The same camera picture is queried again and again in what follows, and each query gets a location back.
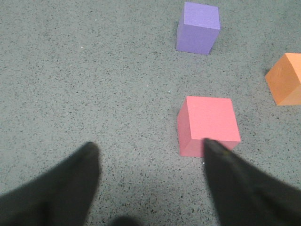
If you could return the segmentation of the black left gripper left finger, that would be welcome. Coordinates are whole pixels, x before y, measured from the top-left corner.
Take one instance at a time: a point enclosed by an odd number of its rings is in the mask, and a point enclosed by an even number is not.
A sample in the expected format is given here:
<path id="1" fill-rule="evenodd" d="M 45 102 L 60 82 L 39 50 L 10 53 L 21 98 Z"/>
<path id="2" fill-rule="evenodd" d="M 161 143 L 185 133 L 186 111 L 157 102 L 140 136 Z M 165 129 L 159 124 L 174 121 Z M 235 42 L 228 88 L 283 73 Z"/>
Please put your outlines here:
<path id="1" fill-rule="evenodd" d="M 99 148 L 87 142 L 48 172 L 0 197 L 2 226 L 82 226 L 98 187 Z"/>

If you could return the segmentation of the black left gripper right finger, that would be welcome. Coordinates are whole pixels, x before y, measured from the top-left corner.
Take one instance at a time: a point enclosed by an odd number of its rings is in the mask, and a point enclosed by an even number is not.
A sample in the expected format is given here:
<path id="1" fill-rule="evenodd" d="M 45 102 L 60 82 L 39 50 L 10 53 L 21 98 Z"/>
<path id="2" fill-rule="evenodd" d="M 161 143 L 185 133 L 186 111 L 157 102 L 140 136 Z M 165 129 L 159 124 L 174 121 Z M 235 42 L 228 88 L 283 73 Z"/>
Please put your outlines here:
<path id="1" fill-rule="evenodd" d="M 223 226 L 299 226 L 301 192 L 204 140 L 205 172 Z"/>

